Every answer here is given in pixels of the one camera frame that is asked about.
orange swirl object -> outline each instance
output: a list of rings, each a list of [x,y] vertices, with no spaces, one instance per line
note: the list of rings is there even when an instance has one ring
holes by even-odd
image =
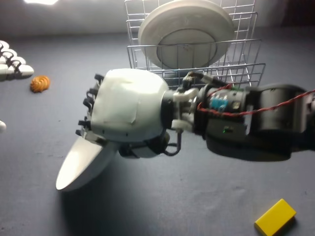
[[[31,90],[33,92],[43,92],[50,86],[50,79],[47,76],[39,75],[31,81]]]

gray wall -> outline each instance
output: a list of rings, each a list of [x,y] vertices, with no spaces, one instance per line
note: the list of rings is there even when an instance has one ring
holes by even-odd
[[[223,1],[228,5],[236,2]],[[238,4],[252,1],[238,0]],[[255,11],[259,13],[257,25],[280,25],[286,2],[287,0],[256,0]],[[52,6],[26,4],[23,0],[0,0],[1,37],[124,31],[124,0],[60,0]]]

yellow sponge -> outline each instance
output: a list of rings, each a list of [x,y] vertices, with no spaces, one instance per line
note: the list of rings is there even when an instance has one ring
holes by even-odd
[[[281,199],[256,220],[254,225],[264,236],[272,236],[295,214],[296,211],[285,200]]]

blue electronic component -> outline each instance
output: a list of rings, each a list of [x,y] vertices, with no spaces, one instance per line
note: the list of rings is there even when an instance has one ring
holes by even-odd
[[[219,112],[224,112],[228,105],[228,100],[222,97],[213,97],[210,101],[210,108]]]

dish rack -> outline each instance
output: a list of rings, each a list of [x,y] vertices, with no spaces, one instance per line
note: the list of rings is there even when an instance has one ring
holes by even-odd
[[[127,14],[127,29],[130,46],[127,46],[130,67],[134,69],[148,70],[160,75],[171,89],[176,89],[182,82],[183,77],[189,71],[198,71],[216,76],[218,79],[232,83],[237,87],[258,86],[265,69],[264,63],[256,63],[259,50],[260,39],[253,39],[255,30],[257,12],[254,12],[255,0],[211,0],[225,9],[233,20],[235,33],[234,39],[225,42],[213,43],[194,43],[194,44],[176,44],[176,45],[139,45],[138,30],[145,17],[155,8],[170,0],[125,0]],[[191,68],[186,69],[168,69],[157,67],[152,64],[146,56],[146,50],[149,47],[156,47],[162,50],[162,47],[175,47],[178,50],[181,47],[206,46],[209,49],[216,48],[218,44],[229,44],[226,54],[217,62],[206,65],[202,68],[194,66],[194,50],[192,51]],[[201,87],[203,83],[195,83],[194,87]]]

